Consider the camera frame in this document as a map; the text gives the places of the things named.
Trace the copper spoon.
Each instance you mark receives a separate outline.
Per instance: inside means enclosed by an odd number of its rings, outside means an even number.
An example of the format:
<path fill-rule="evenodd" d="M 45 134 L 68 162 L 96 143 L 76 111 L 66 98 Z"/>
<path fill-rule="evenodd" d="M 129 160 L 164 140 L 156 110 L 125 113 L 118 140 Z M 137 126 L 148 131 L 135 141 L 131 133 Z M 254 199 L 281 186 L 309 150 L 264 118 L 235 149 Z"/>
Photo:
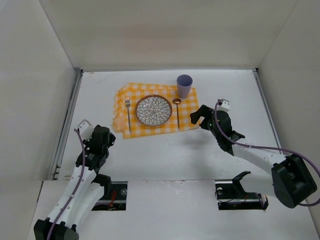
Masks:
<path fill-rule="evenodd" d="M 179 115 L 179 104 L 181 103 L 181 99 L 174 98 L 172 102 L 176 105 L 176 115 L 177 115 L 177 126 L 180 131 L 180 115 Z"/>

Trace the lilac plastic cup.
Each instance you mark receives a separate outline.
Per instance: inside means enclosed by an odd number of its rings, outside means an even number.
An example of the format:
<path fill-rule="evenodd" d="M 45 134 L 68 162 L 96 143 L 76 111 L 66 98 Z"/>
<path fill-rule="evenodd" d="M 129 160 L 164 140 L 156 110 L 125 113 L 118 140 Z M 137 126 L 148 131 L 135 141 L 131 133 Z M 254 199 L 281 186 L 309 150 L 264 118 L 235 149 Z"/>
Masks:
<path fill-rule="evenodd" d="M 181 99 L 186 99 L 191 90 L 192 84 L 193 79 L 191 76 L 187 74 L 178 76 L 176 79 L 178 97 Z"/>

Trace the patterned ceramic bowl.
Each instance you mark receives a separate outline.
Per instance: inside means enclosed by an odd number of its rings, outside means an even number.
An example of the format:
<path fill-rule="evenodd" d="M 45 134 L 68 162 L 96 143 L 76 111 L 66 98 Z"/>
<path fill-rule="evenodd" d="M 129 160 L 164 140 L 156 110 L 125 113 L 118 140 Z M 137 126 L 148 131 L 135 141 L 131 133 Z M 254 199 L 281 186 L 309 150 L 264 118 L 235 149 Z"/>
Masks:
<path fill-rule="evenodd" d="M 159 127 L 172 116 L 171 103 L 161 95 L 151 94 L 142 97 L 135 105 L 137 120 L 147 127 Z"/>

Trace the yellow white checkered cloth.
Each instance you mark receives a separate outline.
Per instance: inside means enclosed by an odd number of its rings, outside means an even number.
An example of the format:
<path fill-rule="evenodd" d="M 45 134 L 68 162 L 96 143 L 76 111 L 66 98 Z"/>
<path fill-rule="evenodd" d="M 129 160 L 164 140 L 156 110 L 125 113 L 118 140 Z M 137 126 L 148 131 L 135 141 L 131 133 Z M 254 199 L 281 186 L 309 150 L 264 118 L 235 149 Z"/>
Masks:
<path fill-rule="evenodd" d="M 172 106 L 172 115 L 169 121 L 161 126 L 150 127 L 141 124 L 136 115 L 135 107 L 137 102 L 148 95 L 160 95 L 165 97 Z M 147 83 L 127 83 L 116 91 L 113 105 L 113 129 L 122 133 L 123 138 L 137 138 L 152 135 L 183 132 L 196 129 L 197 124 L 191 123 L 190 114 L 198 110 L 198 98 L 196 88 L 191 88 L 186 99 L 182 99 L 179 104 L 179 123 L 178 130 L 177 110 L 173 104 L 173 99 L 177 98 L 177 87 L 175 85 L 147 84 Z M 130 100 L 130 124 L 131 133 L 128 126 L 127 108 L 125 98 Z"/>

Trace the copper fork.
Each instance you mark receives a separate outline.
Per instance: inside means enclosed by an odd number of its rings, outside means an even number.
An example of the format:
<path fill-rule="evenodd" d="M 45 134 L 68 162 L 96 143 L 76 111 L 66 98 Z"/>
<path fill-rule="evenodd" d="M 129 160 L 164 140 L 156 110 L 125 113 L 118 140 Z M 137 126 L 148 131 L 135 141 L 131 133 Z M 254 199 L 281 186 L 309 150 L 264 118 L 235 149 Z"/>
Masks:
<path fill-rule="evenodd" d="M 124 99 L 125 101 L 125 107 L 127 108 L 127 120 L 128 120 L 128 129 L 129 129 L 129 133 L 131 133 L 131 118 L 130 118 L 130 106 L 131 106 L 131 102 L 130 99 L 128 97 L 126 97 Z"/>

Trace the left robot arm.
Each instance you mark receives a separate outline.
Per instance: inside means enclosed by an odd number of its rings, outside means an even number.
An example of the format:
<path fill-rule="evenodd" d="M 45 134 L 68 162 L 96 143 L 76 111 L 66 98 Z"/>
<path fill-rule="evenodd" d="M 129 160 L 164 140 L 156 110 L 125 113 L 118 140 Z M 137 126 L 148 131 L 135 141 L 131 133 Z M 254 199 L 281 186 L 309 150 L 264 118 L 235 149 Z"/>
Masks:
<path fill-rule="evenodd" d="M 98 201 L 111 191 L 111 177 L 100 174 L 116 137 L 101 125 L 82 121 L 75 132 L 82 151 L 61 198 L 46 219 L 33 227 L 37 240 L 77 240 L 77 230 Z"/>

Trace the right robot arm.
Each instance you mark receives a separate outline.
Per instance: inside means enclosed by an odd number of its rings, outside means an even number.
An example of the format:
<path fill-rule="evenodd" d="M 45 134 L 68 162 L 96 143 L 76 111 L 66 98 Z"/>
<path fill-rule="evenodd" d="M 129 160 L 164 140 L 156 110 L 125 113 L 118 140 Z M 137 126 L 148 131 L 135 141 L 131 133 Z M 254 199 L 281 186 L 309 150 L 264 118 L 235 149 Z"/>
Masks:
<path fill-rule="evenodd" d="M 246 141 L 246 137 L 233 130 L 228 115 L 230 103 L 220 99 L 214 108 L 202 105 L 190 114 L 192 124 L 203 118 L 200 127 L 210 131 L 218 146 L 226 153 L 244 159 L 271 176 L 271 192 L 287 208 L 303 205 L 303 201 L 314 194 L 318 187 L 306 163 L 316 173 L 315 164 L 298 152 L 289 149 L 259 146 Z"/>

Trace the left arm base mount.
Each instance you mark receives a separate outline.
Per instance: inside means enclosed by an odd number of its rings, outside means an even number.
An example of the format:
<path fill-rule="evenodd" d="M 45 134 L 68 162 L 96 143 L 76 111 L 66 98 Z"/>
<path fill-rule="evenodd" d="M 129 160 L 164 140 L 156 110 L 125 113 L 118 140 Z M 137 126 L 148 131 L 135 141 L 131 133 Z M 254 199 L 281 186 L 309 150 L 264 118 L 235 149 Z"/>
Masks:
<path fill-rule="evenodd" d="M 125 211 L 127 207 L 128 182 L 113 181 L 92 211 Z"/>

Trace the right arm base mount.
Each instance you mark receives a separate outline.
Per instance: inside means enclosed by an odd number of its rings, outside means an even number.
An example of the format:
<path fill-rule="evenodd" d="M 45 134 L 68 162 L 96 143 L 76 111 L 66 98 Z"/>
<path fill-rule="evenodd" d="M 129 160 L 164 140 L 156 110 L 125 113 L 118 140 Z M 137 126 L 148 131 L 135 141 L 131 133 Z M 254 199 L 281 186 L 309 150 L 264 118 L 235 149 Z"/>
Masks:
<path fill-rule="evenodd" d="M 246 192 L 232 180 L 215 182 L 214 196 L 220 211 L 262 210 L 269 206 L 268 198 L 261 193 Z"/>

